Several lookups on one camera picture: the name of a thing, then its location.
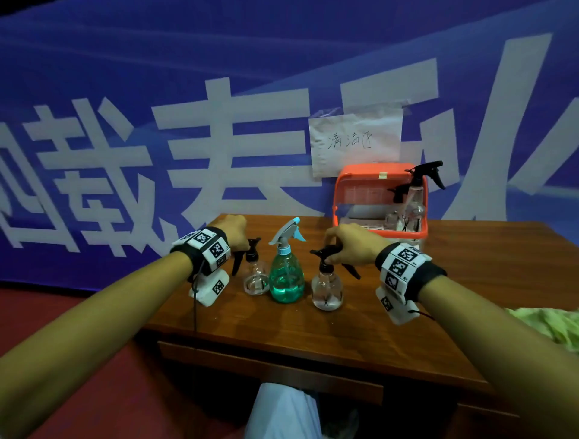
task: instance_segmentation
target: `spray bottle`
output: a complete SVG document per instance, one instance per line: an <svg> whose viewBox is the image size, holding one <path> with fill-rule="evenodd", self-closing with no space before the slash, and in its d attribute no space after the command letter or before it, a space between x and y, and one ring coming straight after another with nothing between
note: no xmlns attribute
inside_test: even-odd
<svg viewBox="0 0 579 439"><path fill-rule="evenodd" d="M257 253L257 243L261 238L248 239L250 249L247 251L236 251L234 253L233 269L231 275L235 276L245 254L247 264L243 266L241 275L243 277L243 289L252 296L259 296L269 291L269 277L267 276L267 267L265 262L259 260Z"/></svg>
<svg viewBox="0 0 579 439"><path fill-rule="evenodd" d="M324 311L338 309L343 302L342 281L334 273L334 266L326 264L324 261L330 255L342 251L342 245L331 244L320 250L310 250L310 253L318 256L320 261L320 272L312 279L312 300L314 305ZM356 269L348 264L342 264L348 272L356 279L360 275Z"/></svg>
<svg viewBox="0 0 579 439"><path fill-rule="evenodd" d="M302 267L288 244L289 238L305 241L298 224L298 217L288 221L269 243L271 246L277 244L277 255L273 258L269 275L270 291L272 297L281 303L292 303L303 296L305 282Z"/></svg>
<svg viewBox="0 0 579 439"><path fill-rule="evenodd" d="M400 201L400 198L407 193L406 200L397 211L398 222L396 230L418 232L420 231L420 221L426 212L424 206L424 186L423 177L425 175L433 179L437 186L441 189L446 189L440 176L438 175L438 168L442 166L442 161L423 163L415 166L412 169L407 169L406 172L412 174L412 180L409 184L402 184L396 186L394 189L389 189L394 192L394 202Z"/></svg>

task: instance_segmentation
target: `black spray nozzle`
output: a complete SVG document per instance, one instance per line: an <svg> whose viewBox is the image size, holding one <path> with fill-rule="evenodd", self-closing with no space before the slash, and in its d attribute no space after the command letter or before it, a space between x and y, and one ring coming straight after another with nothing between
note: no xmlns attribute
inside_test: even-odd
<svg viewBox="0 0 579 439"><path fill-rule="evenodd" d="M408 193L410 189L410 183L401 184L396 186L394 189L388 189L390 192L394 192L394 203L402 203L404 201L404 195Z"/></svg>
<svg viewBox="0 0 579 439"><path fill-rule="evenodd" d="M237 274L237 271L239 270L239 266L241 265L241 262L243 261L243 255L245 255L245 260L247 262L256 262L257 260L259 260L259 254L257 253L257 243L261 241L260 237L257 237L255 239L248 239L248 242L250 244L250 249L249 250L243 250L243 251L236 251L233 253L233 268L231 270L231 275L235 276Z"/></svg>
<svg viewBox="0 0 579 439"><path fill-rule="evenodd" d="M442 165L442 160L438 160L437 162L423 163L412 169L406 169L406 172L412 174L410 186L422 186L422 178L427 175L433 179L439 188L446 189L444 184L442 184L440 175L438 175L438 168Z"/></svg>
<svg viewBox="0 0 579 439"><path fill-rule="evenodd" d="M320 273L325 273L325 274L330 274L334 272L334 266L331 264L326 264L325 260L328 256L336 254L336 253L340 253L342 251L342 245L341 244L330 244L328 246L325 246L324 248L321 248L319 250L310 250L310 253L318 256L321 261L320 261ZM342 264L344 266L344 268L346 270L348 270L348 273L350 273L352 276L354 276L356 279L360 278L360 275L358 274L358 272L356 271L356 269L349 265L349 264Z"/></svg>

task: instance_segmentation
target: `wrist strap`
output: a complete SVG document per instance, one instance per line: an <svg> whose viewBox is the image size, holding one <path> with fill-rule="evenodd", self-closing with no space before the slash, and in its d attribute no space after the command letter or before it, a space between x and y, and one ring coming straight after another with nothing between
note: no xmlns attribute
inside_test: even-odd
<svg viewBox="0 0 579 439"><path fill-rule="evenodd" d="M401 303L417 302L420 290L432 279L446 276L446 271L432 258L407 243L393 243L376 257L380 280Z"/></svg>
<svg viewBox="0 0 579 439"><path fill-rule="evenodd" d="M192 282L193 277L200 271L205 276L210 275L231 256L225 232L211 226L191 232L175 241L171 253L174 251L186 254L191 260L193 270L189 276L189 282Z"/></svg>

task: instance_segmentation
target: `cable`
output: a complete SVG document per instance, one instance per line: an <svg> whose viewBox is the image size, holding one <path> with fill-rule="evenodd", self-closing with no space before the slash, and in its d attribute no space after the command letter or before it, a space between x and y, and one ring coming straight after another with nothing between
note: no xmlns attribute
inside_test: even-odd
<svg viewBox="0 0 579 439"><path fill-rule="evenodd" d="M191 289L193 290L193 332L195 334L197 334L197 284L199 283L199 276L201 276L201 273L203 272L203 265L205 265L205 259L202 260L199 271L197 272L197 277L191 285Z"/></svg>
<svg viewBox="0 0 579 439"><path fill-rule="evenodd" d="M434 317L429 316L427 313L423 313L422 311L417 311L415 309L411 309L410 311L408 311L408 313L409 314L413 314L413 313L414 314L420 314L421 316L428 317L429 319L436 321L436 319Z"/></svg>

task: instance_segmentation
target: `green cloth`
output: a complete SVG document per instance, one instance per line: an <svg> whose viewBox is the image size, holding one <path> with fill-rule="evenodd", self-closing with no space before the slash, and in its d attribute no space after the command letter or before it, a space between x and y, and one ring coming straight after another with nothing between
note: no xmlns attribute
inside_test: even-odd
<svg viewBox="0 0 579 439"><path fill-rule="evenodd" d="M579 309L573 312L553 308L519 308L507 311L558 345L579 353Z"/></svg>

